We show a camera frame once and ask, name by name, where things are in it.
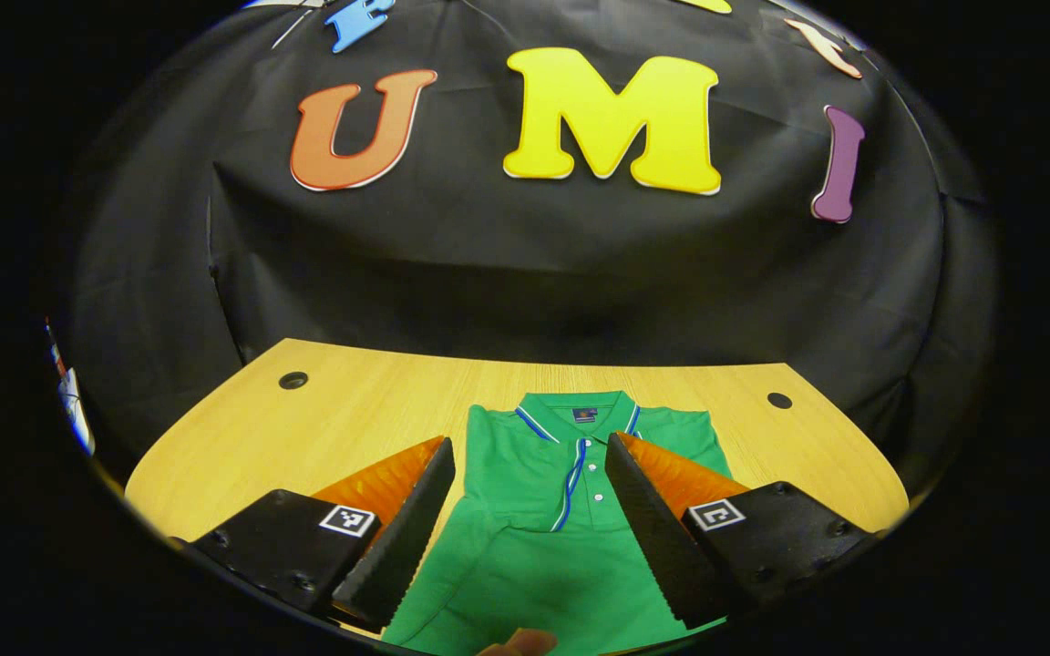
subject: blue letter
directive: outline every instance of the blue letter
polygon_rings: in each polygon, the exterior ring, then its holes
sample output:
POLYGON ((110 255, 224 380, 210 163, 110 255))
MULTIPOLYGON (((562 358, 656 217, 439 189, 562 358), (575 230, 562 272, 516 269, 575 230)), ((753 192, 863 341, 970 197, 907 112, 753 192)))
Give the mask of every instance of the blue letter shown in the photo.
POLYGON ((369 33, 387 21, 386 14, 382 12, 391 9, 395 3, 396 0, 355 0, 354 3, 335 13, 333 17, 327 18, 326 24, 335 24, 335 29, 338 31, 338 42, 330 50, 334 54, 342 52, 351 43, 366 37, 369 33))

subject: yellow letter m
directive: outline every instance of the yellow letter m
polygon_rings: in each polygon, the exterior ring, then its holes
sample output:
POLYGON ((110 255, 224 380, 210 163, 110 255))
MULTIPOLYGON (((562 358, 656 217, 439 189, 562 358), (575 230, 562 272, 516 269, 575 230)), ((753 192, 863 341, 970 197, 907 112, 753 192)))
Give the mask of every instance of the yellow letter m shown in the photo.
POLYGON ((708 92, 718 78, 704 64, 650 58, 618 94, 570 48, 521 50, 509 56, 508 67, 524 76, 525 101, 521 144, 505 155, 505 173, 569 175, 574 157, 562 150, 566 121, 590 170, 610 177, 646 126, 646 150, 630 165, 634 179, 691 194, 720 190, 708 142, 708 92))

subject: green polo shirt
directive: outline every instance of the green polo shirt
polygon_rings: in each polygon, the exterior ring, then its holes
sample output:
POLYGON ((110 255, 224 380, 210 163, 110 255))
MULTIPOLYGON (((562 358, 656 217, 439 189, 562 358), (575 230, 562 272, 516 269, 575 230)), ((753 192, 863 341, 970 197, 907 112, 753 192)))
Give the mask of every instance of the green polo shirt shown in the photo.
POLYGON ((730 477, 707 411, 638 407, 621 390, 471 406, 464 495, 383 640, 474 656, 528 627, 556 634, 554 656, 586 656, 688 635, 605 477, 613 431, 730 477))

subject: black fabric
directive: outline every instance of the black fabric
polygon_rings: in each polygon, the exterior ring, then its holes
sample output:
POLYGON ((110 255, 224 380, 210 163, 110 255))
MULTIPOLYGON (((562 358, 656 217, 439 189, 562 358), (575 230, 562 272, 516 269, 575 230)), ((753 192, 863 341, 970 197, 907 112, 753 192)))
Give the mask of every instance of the black fabric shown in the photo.
POLYGON ((172 59, 88 155, 72 196, 69 360, 134 452, 284 337, 583 364, 788 362, 890 458, 911 493, 981 389, 991 219, 942 125, 872 52, 833 69, 774 3, 401 0, 330 52, 334 8, 238 12, 172 59), (505 59, 579 49, 615 91, 653 56, 717 71, 713 196, 629 175, 514 179, 522 78, 505 59), (289 171, 297 104, 358 84, 339 153, 365 147, 376 80, 430 67, 403 158, 359 190, 289 171), (822 107, 864 126, 853 218, 810 215, 822 107))

